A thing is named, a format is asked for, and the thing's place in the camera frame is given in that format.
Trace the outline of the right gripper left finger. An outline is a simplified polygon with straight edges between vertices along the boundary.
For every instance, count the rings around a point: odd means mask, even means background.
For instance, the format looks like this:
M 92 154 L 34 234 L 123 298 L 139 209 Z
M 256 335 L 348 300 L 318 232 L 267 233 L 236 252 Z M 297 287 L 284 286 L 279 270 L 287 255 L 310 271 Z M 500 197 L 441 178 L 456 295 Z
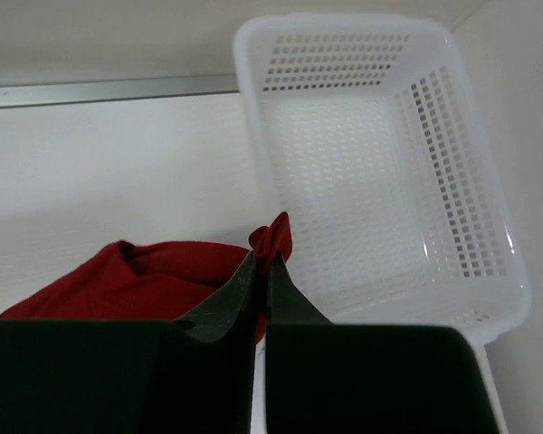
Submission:
M 0 320 L 0 433 L 246 433 L 259 274 L 176 320 Z

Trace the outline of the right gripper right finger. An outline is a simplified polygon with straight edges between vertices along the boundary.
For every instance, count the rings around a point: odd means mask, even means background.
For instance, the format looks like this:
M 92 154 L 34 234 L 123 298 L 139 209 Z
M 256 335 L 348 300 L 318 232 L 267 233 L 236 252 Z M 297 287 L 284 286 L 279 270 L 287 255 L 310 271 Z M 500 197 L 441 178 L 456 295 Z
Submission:
M 474 351 L 434 325 L 337 325 L 268 272 L 265 418 L 270 433 L 495 433 Z

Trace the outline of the dark red t shirt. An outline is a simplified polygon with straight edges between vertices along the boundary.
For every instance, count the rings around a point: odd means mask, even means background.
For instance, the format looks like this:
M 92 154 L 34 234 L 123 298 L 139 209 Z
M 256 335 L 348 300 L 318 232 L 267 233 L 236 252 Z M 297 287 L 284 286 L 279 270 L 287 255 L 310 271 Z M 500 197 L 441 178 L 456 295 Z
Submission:
M 292 253 L 290 217 L 281 212 L 253 231 L 247 247 L 210 241 L 137 245 L 114 241 L 70 273 L 0 314 L 0 326 L 52 320 L 54 332 L 73 346 L 87 342 L 63 324 L 94 320 L 175 320 L 226 284 L 248 254 L 266 273 Z

